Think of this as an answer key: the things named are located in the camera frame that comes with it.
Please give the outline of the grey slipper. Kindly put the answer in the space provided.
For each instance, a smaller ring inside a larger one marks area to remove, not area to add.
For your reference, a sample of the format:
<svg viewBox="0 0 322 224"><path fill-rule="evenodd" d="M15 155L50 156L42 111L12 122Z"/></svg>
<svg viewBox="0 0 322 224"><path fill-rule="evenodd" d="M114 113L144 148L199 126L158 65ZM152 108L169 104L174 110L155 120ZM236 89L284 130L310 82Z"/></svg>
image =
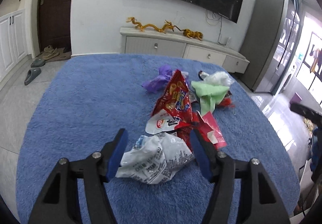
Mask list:
<svg viewBox="0 0 322 224"><path fill-rule="evenodd" d="M41 68L39 67L30 68L25 77L24 85L29 85L40 74L41 74Z"/></svg>
<svg viewBox="0 0 322 224"><path fill-rule="evenodd" d="M31 68L34 67L42 67L46 64L46 61L44 59L35 59L32 63L31 63Z"/></svg>

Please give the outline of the dark chocolate bar wrapper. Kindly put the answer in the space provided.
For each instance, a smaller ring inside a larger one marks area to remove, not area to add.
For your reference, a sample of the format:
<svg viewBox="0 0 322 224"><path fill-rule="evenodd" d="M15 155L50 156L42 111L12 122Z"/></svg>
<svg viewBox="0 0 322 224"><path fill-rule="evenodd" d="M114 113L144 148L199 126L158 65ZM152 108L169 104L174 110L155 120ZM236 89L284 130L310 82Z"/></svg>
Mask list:
<svg viewBox="0 0 322 224"><path fill-rule="evenodd" d="M206 79L209 76L208 73L204 72L204 71L199 71L198 72L198 77L203 81L204 79Z"/></svg>

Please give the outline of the red snack bag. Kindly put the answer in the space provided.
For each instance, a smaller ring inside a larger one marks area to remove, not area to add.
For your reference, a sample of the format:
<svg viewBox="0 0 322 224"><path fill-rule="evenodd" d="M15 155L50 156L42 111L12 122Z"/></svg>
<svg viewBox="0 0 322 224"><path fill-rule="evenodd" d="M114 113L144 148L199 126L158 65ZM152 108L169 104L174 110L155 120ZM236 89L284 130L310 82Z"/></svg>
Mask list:
<svg viewBox="0 0 322 224"><path fill-rule="evenodd" d="M173 118L183 122L193 122L193 112L189 100L189 87L180 70L176 70L166 85L164 94L157 100L152 115L164 109Z"/></svg>

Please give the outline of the white plastic bag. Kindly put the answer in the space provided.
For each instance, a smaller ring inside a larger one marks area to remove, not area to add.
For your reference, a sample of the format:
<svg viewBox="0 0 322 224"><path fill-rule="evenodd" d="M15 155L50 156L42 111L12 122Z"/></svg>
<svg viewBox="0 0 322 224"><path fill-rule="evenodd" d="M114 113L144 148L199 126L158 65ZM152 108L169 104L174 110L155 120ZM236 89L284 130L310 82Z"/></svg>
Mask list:
<svg viewBox="0 0 322 224"><path fill-rule="evenodd" d="M217 71L205 77L204 82L210 85L221 85L230 88L230 86L234 84L235 81L234 79L232 79L232 77L230 77L228 73L224 71Z"/></svg>

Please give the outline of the golden dragon figurine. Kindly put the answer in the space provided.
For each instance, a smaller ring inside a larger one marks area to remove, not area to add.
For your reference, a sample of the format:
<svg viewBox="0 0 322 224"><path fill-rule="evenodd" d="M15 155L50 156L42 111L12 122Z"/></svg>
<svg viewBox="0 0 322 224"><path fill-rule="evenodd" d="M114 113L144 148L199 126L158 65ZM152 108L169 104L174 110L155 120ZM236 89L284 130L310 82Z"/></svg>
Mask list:
<svg viewBox="0 0 322 224"><path fill-rule="evenodd" d="M176 25L173 25L173 23L169 21L165 21L165 24L159 28L154 24L148 23L143 25L141 22L137 21L134 17L128 17L126 19L126 23L132 23L135 25L135 28L139 29L140 31L145 31L147 28L152 28L154 31L161 32L161 33L166 33L167 30L172 30L174 31L175 28L179 30L179 28Z"/></svg>

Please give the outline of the purple tissue wrapper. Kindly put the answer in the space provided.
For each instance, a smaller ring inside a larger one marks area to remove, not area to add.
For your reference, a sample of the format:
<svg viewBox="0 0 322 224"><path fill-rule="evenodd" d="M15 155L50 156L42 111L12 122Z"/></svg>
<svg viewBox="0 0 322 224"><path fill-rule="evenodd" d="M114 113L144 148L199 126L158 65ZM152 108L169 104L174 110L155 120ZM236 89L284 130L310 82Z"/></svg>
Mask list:
<svg viewBox="0 0 322 224"><path fill-rule="evenodd" d="M162 65L158 71L158 76L141 84L141 86L148 92L157 93L164 89L169 81L171 81L176 69L173 70L170 65Z"/></svg>

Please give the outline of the white power strip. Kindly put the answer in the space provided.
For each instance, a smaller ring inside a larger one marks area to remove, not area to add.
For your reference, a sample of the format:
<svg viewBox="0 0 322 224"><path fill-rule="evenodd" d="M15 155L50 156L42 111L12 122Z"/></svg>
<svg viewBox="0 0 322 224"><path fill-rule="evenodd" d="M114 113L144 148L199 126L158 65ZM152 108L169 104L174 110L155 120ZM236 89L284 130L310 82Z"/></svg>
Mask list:
<svg viewBox="0 0 322 224"><path fill-rule="evenodd" d="M231 37L228 37L225 45L228 46L230 44L230 41L231 41Z"/></svg>

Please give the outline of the white wall cupboards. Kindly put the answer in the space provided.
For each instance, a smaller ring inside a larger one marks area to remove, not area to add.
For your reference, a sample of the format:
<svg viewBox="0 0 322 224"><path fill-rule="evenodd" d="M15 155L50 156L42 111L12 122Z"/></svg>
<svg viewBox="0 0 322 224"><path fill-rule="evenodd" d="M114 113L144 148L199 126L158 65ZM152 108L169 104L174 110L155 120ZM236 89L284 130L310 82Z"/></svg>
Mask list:
<svg viewBox="0 0 322 224"><path fill-rule="evenodd" d="M1 80L27 55L25 0L1 2Z"/></svg>

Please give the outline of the green paper wrapper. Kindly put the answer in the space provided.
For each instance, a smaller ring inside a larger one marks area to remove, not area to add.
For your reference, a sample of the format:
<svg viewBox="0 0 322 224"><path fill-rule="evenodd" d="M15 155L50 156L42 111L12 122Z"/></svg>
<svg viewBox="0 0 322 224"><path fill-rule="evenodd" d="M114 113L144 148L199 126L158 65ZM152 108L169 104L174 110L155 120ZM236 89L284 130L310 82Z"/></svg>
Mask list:
<svg viewBox="0 0 322 224"><path fill-rule="evenodd" d="M202 116L208 112L213 113L216 105L222 102L229 90L228 86L211 85L197 81L192 81L191 86L194 88L196 96L199 98Z"/></svg>

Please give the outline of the red white torn wrapper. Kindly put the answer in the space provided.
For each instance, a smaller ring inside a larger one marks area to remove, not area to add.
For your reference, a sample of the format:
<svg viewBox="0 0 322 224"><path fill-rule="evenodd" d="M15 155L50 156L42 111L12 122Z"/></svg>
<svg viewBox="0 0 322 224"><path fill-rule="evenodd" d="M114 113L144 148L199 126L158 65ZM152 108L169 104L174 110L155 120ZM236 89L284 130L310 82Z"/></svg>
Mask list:
<svg viewBox="0 0 322 224"><path fill-rule="evenodd" d="M155 115L147 122L145 131L151 135L156 135L161 132L169 132L175 130L175 127L181 122L182 121L179 118L173 118L170 115L164 117Z"/></svg>

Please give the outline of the silver white bag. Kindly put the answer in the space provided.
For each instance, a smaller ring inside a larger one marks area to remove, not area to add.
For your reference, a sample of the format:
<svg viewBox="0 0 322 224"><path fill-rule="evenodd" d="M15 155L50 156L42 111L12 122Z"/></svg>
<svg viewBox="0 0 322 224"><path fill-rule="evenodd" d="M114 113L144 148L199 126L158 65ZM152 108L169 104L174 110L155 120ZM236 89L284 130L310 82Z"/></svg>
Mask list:
<svg viewBox="0 0 322 224"><path fill-rule="evenodd" d="M165 183L193 160L192 151L177 134L142 135L132 149L124 153L116 177L150 185Z"/></svg>

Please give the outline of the grey slipper far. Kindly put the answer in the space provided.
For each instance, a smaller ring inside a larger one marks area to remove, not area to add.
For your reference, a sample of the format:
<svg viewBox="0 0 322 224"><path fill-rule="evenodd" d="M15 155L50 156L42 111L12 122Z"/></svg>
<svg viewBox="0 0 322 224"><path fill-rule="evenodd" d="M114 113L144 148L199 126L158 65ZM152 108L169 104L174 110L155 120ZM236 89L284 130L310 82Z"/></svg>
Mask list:
<svg viewBox="0 0 322 224"><path fill-rule="evenodd" d="M46 61L44 59L35 59L32 63L31 63L31 68L34 67L42 67L46 64Z"/></svg>

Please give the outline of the pink red snack wrapper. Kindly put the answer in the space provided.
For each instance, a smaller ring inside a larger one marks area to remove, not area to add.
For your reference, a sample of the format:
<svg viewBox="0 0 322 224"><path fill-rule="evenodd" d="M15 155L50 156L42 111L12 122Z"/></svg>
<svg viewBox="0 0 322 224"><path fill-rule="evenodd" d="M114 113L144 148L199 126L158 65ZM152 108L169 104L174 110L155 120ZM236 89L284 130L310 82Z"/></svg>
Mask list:
<svg viewBox="0 0 322 224"><path fill-rule="evenodd" d="M185 123L185 127L176 129L177 136L184 140L187 147L192 151L192 146L190 143L190 132L193 129L197 129L203 139L207 142L211 142L213 146L218 150L220 148L226 147L226 141L221 133L221 130L217 124L217 121L213 117L211 112L207 112L203 116L200 112L194 113L196 121L194 125L189 125Z"/></svg>

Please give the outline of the grey tall refrigerator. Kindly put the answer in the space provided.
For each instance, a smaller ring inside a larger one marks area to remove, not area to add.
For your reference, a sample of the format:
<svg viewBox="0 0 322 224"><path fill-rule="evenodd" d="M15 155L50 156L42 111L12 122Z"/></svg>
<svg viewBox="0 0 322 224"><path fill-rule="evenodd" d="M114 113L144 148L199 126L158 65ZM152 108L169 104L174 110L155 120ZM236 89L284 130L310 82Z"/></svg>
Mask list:
<svg viewBox="0 0 322 224"><path fill-rule="evenodd" d="M240 53L249 64L241 81L275 94L296 42L300 18L292 0L255 0Z"/></svg>

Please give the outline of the grey slipper near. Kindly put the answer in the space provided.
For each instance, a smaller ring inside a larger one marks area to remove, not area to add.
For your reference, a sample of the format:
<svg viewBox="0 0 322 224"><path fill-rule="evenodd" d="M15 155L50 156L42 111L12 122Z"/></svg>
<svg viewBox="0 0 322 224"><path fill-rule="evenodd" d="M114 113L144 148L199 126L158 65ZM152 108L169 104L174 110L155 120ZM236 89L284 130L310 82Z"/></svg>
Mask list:
<svg viewBox="0 0 322 224"><path fill-rule="evenodd" d="M29 85L40 74L41 74L41 68L39 67L30 68L25 77L24 85Z"/></svg>

